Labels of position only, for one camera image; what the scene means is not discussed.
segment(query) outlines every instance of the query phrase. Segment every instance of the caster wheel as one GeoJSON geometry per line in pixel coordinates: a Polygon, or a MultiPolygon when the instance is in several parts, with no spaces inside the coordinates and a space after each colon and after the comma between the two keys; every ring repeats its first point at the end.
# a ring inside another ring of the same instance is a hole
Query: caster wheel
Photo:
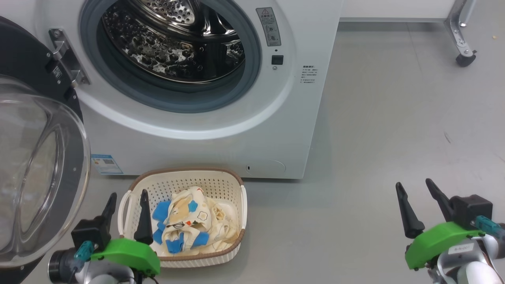
{"type": "Polygon", "coordinates": [[[475,58],[475,54],[470,57],[466,57],[460,54],[458,57],[456,57],[456,62],[460,67],[467,67],[468,65],[472,64],[472,62],[474,62],[475,58]]]}

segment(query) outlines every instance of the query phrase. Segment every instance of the metal hinge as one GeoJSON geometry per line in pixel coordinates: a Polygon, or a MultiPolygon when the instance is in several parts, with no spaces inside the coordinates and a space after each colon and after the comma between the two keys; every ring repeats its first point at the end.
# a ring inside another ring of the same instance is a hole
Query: metal hinge
{"type": "Polygon", "coordinates": [[[62,29],[50,29],[49,36],[56,48],[53,52],[53,58],[62,63],[63,68],[69,74],[72,86],[77,87],[81,84],[89,84],[86,73],[75,56],[65,32],[62,29]]]}

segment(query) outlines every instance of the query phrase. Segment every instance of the front-loading washing machine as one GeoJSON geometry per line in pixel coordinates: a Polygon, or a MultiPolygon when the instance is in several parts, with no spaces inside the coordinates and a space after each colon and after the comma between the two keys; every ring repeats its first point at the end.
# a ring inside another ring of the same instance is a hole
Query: front-loading washing machine
{"type": "Polygon", "coordinates": [[[100,173],[302,178],[342,2],[18,0],[0,20],[49,48],[34,68],[72,90],[100,173]]]}

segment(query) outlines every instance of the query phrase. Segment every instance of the laundry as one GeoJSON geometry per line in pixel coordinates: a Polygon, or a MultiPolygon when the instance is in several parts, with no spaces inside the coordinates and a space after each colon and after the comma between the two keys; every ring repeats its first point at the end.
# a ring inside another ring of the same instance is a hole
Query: laundry
{"type": "Polygon", "coordinates": [[[173,194],[172,201],[160,202],[153,219],[158,221],[153,239],[177,256],[221,251],[238,237],[237,222],[198,186],[173,194]]]}

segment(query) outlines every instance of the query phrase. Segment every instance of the white plastic basket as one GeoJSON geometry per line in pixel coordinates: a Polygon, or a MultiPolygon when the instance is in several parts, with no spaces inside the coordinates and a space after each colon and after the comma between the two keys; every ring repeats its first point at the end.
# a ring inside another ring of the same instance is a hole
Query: white plastic basket
{"type": "MultiPolygon", "coordinates": [[[[166,201],[171,198],[172,193],[179,193],[191,186],[199,186],[204,190],[206,196],[230,204],[228,210],[234,211],[231,213],[237,216],[239,227],[241,227],[239,237],[230,248],[224,251],[195,256],[170,256],[166,254],[166,250],[161,249],[160,245],[153,243],[151,248],[161,260],[161,267],[202,267],[222,264],[233,259],[240,249],[240,242],[247,224],[247,195],[242,179],[234,172],[224,169],[164,169],[150,171],[139,176],[119,204],[118,229],[120,237],[133,239],[140,218],[139,201],[142,190],[147,190],[149,193],[149,208],[152,215],[159,202],[166,201]],[[125,206],[127,206],[126,218],[123,218],[125,206]]],[[[153,231],[156,231],[156,222],[152,219],[151,222],[153,231]]]]}

